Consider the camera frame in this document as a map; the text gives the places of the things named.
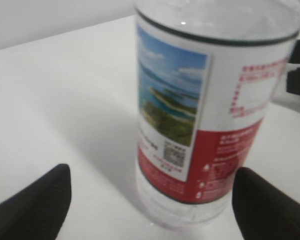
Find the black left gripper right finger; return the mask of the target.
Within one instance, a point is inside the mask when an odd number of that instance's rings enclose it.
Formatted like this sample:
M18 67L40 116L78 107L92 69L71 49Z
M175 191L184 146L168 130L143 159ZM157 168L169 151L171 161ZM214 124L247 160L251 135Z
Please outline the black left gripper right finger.
M236 171L232 209L245 240L300 240L300 203L247 167Z

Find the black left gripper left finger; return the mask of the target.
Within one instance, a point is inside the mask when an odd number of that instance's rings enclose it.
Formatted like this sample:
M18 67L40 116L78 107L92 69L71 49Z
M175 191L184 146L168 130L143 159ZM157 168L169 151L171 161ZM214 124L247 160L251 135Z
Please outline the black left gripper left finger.
M70 167L58 164L0 203L0 240L55 240L71 201Z

